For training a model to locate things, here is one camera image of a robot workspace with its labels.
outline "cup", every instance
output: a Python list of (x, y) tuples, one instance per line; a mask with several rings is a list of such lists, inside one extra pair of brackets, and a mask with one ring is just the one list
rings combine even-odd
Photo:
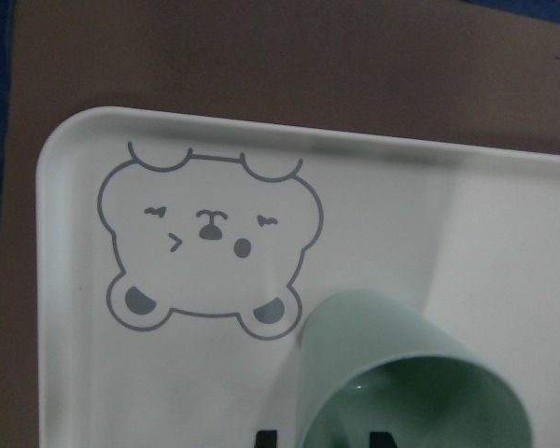
[(301, 339), (298, 448), (529, 448), (511, 387), (401, 303), (330, 297)]

